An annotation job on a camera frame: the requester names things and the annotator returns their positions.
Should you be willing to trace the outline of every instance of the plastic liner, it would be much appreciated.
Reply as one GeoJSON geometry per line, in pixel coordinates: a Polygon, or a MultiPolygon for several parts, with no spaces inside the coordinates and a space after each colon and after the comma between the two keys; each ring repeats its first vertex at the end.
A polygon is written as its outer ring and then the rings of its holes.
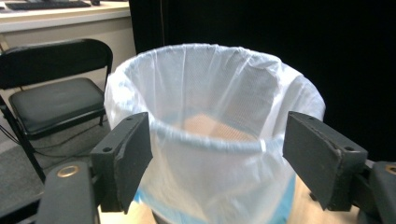
{"type": "Polygon", "coordinates": [[[323,118],[301,73],[265,53],[217,45],[139,54],[108,78],[110,127],[149,113],[153,160],[135,199],[170,223],[285,223],[294,176],[282,157],[289,111],[323,118]]]}

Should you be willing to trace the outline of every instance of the black curtain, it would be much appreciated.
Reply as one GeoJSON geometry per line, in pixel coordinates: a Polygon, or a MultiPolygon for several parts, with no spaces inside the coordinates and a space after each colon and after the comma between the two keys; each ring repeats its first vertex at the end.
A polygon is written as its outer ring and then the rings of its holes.
{"type": "Polygon", "coordinates": [[[210,43],[274,54],[326,103],[324,122],[396,161],[396,2],[130,0],[137,52],[210,43]]]}

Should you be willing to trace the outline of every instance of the black folding chair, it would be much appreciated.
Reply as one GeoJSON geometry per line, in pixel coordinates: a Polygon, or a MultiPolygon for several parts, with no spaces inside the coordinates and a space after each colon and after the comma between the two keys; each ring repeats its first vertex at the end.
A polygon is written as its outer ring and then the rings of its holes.
{"type": "Polygon", "coordinates": [[[90,79],[74,76],[106,68],[107,80],[112,63],[111,48],[94,39],[16,47],[0,55],[0,89],[21,89],[9,97],[11,108],[0,96],[1,111],[43,182],[45,174],[29,140],[98,117],[102,125],[106,113],[103,91],[90,79]],[[38,83],[43,85],[22,88],[38,83]]]}

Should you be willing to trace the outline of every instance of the trash can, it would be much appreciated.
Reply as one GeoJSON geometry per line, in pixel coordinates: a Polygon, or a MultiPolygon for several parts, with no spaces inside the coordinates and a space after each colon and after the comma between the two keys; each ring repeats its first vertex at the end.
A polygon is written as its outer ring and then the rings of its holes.
{"type": "Polygon", "coordinates": [[[153,160],[135,199],[169,223],[285,223],[294,177],[289,111],[322,119],[315,86],[276,56],[186,44],[147,51],[109,76],[111,128],[149,114],[153,160]]]}

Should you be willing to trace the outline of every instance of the chair seat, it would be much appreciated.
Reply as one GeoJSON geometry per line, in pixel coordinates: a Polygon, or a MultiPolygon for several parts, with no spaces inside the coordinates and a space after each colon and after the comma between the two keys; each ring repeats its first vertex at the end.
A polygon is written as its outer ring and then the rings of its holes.
{"type": "Polygon", "coordinates": [[[103,92],[85,77],[19,91],[9,98],[27,135],[44,132],[75,117],[105,112],[103,101],[103,92]]]}

